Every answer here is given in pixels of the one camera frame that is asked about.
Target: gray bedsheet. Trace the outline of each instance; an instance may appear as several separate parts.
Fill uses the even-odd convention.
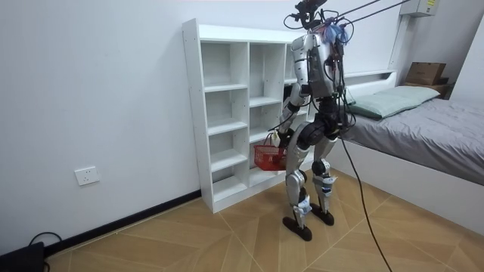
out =
[[[434,99],[383,120],[356,119],[345,139],[484,185],[484,109]]]

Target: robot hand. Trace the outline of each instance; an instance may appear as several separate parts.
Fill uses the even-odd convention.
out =
[[[275,133],[272,134],[271,140],[276,147],[287,148],[293,135],[294,130],[292,128],[289,128],[286,133],[276,130]]]

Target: wall socket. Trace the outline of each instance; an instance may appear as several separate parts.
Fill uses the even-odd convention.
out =
[[[99,181],[98,170],[95,166],[74,171],[80,186]]]

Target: wooden floor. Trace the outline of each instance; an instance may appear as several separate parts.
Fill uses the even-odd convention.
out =
[[[283,184],[212,214],[201,199],[48,260],[52,272],[386,271],[356,181],[340,172],[325,226],[309,214],[313,240],[281,223],[291,215]],[[311,199],[316,200],[310,182]],[[484,271],[484,237],[365,185],[374,231],[393,271]]]

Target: black baseboard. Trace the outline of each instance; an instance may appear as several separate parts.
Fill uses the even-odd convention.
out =
[[[105,224],[100,227],[96,227],[94,230],[88,230],[84,233],[81,233],[79,235],[72,236],[70,238],[67,238],[63,240],[62,242],[54,243],[51,244],[50,246],[45,247],[45,257],[52,256],[53,254],[60,252],[62,250],[71,248],[75,245],[79,245],[81,243],[87,242],[89,240],[92,240],[96,237],[103,236],[104,234],[113,232],[115,230],[119,230],[120,228],[123,228],[125,226],[128,226],[130,224],[134,224],[140,220],[149,218],[153,215],[159,214],[161,212],[164,212],[168,209],[175,208],[176,206],[179,206],[185,202],[191,201],[193,199],[196,199],[198,197],[202,196],[202,193],[200,190],[196,190],[192,193],[188,193],[184,196],[180,196],[178,198],[172,199],[168,202],[159,204],[157,206],[151,207],[149,209],[145,209],[144,211],[135,213],[133,215],[127,216],[125,218],[121,218],[117,221]]]

